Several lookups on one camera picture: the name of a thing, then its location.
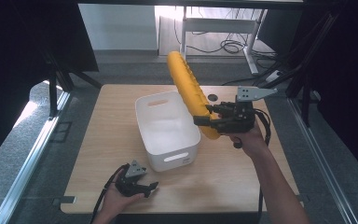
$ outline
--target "wall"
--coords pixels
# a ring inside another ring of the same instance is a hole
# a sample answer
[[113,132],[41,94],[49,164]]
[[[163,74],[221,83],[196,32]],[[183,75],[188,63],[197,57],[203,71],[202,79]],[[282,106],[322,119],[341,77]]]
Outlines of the wall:
[[79,4],[79,8],[94,50],[157,50],[154,7]]

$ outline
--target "metal frame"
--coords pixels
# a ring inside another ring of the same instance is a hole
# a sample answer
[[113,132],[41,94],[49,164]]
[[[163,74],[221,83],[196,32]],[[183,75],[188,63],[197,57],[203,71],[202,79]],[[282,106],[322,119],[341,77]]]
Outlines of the metal frame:
[[341,186],[338,184],[336,177],[333,174],[333,171],[328,165],[328,162],[324,157],[321,148],[319,147],[318,142],[313,136],[312,130],[302,119],[300,108],[291,98],[287,98],[287,102],[296,117],[296,121],[301,129],[301,132],[304,134],[304,137],[306,138],[307,143],[310,146],[310,151],[314,159],[316,160],[319,169],[321,170],[321,173],[324,177],[324,181],[329,188],[331,195],[336,201],[338,210],[341,213],[345,223],[358,223],[356,215],[352,211],[351,204],[349,203],[348,198],[342,190]]
[[255,21],[251,20],[227,20],[227,19],[201,19],[187,18],[186,7],[182,19],[182,43],[180,52],[186,59],[186,32],[212,32],[212,33],[235,33],[250,34],[249,45],[243,49],[246,61],[253,75],[258,75],[257,67],[252,56],[252,48],[263,19],[265,9],[262,9],[259,17]]
[[31,176],[34,172],[39,159],[42,157],[43,151],[48,143],[48,140],[54,131],[54,128],[57,125],[57,122],[62,114],[63,109],[66,104],[69,102],[70,94],[68,92],[63,92],[57,102],[58,112],[56,116],[52,119],[48,119],[37,137],[34,146],[32,147],[27,159],[22,165],[16,179],[14,180],[10,190],[7,193],[6,198],[1,204],[0,207],[0,224],[8,223],[16,206],[21,198],[22,193],[24,192],[28,181],[31,179]]

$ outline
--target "basket handle hole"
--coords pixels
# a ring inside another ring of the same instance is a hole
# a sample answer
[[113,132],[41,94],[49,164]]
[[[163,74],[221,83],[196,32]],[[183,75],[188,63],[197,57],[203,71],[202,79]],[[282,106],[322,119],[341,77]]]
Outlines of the basket handle hole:
[[165,105],[167,103],[168,100],[158,100],[158,101],[149,102],[147,106]]
[[178,160],[178,159],[181,159],[183,157],[186,157],[186,156],[188,156],[188,152],[181,153],[181,154],[178,154],[178,155],[175,155],[175,156],[171,156],[169,158],[165,158],[164,161],[174,161],[174,160]]

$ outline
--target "hand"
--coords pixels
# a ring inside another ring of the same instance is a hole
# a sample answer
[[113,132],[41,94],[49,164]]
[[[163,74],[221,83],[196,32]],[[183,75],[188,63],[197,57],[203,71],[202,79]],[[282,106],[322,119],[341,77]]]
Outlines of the hand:
[[224,133],[224,135],[228,136],[234,143],[239,143],[241,140],[243,151],[251,159],[264,149],[268,149],[257,121],[255,121],[254,128],[247,133]]
[[117,178],[120,176],[123,170],[120,170],[113,182],[107,189],[106,193],[103,197],[103,207],[101,211],[98,213],[97,217],[95,218],[95,223],[109,223],[115,216],[120,214],[128,205],[139,201],[140,199],[144,198],[145,195],[143,193],[132,195],[131,197],[123,196],[118,190],[116,189],[115,183]]

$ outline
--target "metal bracket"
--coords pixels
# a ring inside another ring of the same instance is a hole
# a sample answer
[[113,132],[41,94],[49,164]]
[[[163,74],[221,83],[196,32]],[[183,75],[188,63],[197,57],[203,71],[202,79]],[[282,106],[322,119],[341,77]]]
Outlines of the metal bracket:
[[126,177],[133,177],[137,175],[144,175],[146,174],[146,169],[142,167],[138,161],[132,161],[129,170],[126,173]]
[[266,96],[278,92],[277,89],[258,89],[253,87],[238,87],[237,101],[238,102],[252,102],[263,99]]

